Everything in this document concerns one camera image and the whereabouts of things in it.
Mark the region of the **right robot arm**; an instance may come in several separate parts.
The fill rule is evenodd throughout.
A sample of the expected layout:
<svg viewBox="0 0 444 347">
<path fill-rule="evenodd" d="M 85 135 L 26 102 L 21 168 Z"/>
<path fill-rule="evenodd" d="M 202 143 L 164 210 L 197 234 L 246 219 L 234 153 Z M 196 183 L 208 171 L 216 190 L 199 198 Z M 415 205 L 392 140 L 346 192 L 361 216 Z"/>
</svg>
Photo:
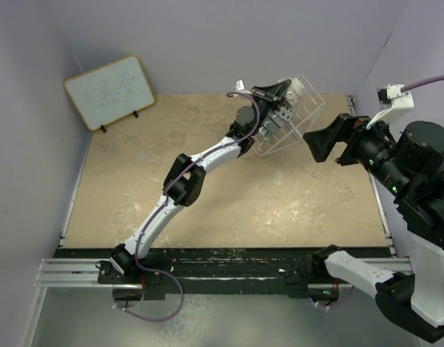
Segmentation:
<svg viewBox="0 0 444 347">
<path fill-rule="evenodd" d="M 337 163 L 360 164 L 379 181 L 393 195 L 413 239 L 409 275 L 378 269 L 331 245 L 314 253 L 313 277 L 355 286 L 394 325 L 428 343 L 439 341 L 444 337 L 444 127 L 414 121 L 395 140 L 385 122 L 342 113 L 303 138 L 318 163 L 344 143 Z"/>
</svg>

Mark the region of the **blue floral pattern bowl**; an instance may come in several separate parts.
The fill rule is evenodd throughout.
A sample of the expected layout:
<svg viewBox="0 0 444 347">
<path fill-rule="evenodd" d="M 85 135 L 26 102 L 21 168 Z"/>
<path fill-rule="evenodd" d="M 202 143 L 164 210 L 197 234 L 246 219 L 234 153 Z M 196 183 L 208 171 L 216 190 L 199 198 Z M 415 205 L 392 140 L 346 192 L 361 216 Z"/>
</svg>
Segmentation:
<svg viewBox="0 0 444 347">
<path fill-rule="evenodd" d="M 275 115 L 285 121 L 285 123 L 292 121 L 296 116 L 296 110 L 289 105 L 281 106 L 281 108 L 275 111 Z"/>
</svg>

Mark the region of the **green leaf pattern bowl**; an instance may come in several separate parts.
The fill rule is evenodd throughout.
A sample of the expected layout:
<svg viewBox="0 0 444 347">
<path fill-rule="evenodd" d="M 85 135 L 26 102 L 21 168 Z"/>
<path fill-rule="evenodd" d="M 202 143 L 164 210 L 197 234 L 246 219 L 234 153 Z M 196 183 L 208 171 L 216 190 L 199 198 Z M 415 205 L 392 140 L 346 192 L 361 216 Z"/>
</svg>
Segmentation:
<svg viewBox="0 0 444 347">
<path fill-rule="evenodd" d="M 270 137 L 271 137 L 270 132 L 258 134 L 257 140 L 258 140 L 260 146 L 270 147 Z"/>
</svg>

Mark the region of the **grey dotted red-rim bowl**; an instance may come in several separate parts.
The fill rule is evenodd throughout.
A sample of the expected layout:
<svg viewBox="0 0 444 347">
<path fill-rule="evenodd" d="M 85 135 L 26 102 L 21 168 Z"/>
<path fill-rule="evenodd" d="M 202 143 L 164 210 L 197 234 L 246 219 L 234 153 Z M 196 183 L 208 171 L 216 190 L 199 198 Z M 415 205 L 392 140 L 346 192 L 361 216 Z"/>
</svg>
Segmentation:
<svg viewBox="0 0 444 347">
<path fill-rule="evenodd" d="M 266 126 L 262 126 L 262 129 L 260 130 L 260 134 L 265 138 L 265 139 L 269 139 L 271 138 L 275 132 L 272 132 L 269 128 L 267 128 Z"/>
</svg>

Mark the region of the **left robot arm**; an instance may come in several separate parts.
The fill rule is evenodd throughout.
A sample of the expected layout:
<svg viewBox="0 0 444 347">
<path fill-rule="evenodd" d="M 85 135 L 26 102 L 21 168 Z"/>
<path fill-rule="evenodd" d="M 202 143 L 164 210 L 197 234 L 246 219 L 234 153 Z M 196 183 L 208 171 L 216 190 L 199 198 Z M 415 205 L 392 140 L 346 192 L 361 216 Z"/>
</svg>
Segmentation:
<svg viewBox="0 0 444 347">
<path fill-rule="evenodd" d="M 144 259 L 161 231 L 183 208 L 192 205 L 202 191 L 207 174 L 247 153 L 255 143 L 267 116 L 281 109 L 289 96 L 295 95 L 296 80 L 283 79 L 267 87 L 246 90 L 242 81 L 229 98 L 243 97 L 250 104 L 241 107 L 225 137 L 216 145 L 195 155 L 178 155 L 163 181 L 162 194 L 141 226 L 122 244 L 116 246 L 109 258 L 114 275 L 122 283 L 132 283 L 140 273 Z"/>
</svg>

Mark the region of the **brown wheel pattern bowl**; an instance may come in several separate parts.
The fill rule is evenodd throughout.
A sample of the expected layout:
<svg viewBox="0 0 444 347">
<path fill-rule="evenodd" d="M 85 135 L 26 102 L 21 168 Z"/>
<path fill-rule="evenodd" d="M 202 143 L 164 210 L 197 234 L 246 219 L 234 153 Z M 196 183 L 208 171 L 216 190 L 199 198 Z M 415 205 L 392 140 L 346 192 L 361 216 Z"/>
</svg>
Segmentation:
<svg viewBox="0 0 444 347">
<path fill-rule="evenodd" d="M 300 104 L 306 88 L 298 77 L 292 77 L 290 80 L 291 84 L 285 92 L 284 98 L 291 106 L 296 108 Z"/>
</svg>

